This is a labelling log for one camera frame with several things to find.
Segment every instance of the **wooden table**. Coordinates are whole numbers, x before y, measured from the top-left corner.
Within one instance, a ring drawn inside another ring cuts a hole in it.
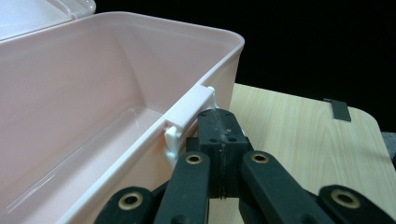
[[[396,172],[378,124],[348,110],[351,122],[333,119],[330,103],[240,84],[230,108],[254,149],[275,156],[304,189],[343,185],[396,219]],[[210,200],[209,223],[243,223],[237,205]]]

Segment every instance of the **box lid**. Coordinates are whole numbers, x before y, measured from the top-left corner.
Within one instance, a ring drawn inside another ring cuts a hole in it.
[[[0,0],[0,41],[90,16],[93,0]]]

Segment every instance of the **plastic container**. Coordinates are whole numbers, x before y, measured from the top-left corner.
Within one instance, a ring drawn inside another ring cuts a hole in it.
[[[196,115],[229,108],[244,43],[129,12],[0,41],[0,223],[92,223],[119,189],[160,186]]]

